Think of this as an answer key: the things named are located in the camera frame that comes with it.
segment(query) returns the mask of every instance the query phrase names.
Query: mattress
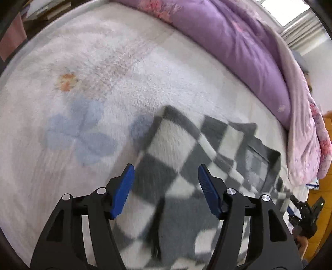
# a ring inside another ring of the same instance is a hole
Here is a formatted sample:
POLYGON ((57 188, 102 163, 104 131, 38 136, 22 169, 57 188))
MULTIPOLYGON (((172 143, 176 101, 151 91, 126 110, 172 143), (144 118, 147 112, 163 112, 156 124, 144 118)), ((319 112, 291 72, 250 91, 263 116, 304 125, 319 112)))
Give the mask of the mattress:
MULTIPOLYGON (((192 40, 120 4, 94 0, 54 21, 12 59, 0 89, 0 226, 27 265, 61 196, 89 194, 134 164, 135 138, 164 105, 257 123, 255 136, 281 153, 280 177, 293 189, 274 115, 192 40), (62 134, 78 110, 87 124, 62 134), (89 152, 84 138, 102 149, 89 152)), ((293 191, 306 200, 305 188, 293 191)), ((88 240, 85 248, 91 262, 88 240)))

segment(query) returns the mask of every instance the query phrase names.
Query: checkered garment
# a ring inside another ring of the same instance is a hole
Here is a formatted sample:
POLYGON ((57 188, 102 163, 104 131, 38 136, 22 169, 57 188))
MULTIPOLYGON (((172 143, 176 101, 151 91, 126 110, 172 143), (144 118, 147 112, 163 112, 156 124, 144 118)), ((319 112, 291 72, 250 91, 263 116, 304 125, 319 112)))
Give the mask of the checkered garment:
MULTIPOLYGON (((112 224, 128 269, 197 269, 210 260, 222 221, 211 214, 198 166, 246 196, 269 194, 285 212, 290 191, 279 177, 280 153, 254 134, 256 124, 225 123, 167 106, 141 141, 123 213, 112 224)), ((249 240, 246 217, 238 261, 249 240)))

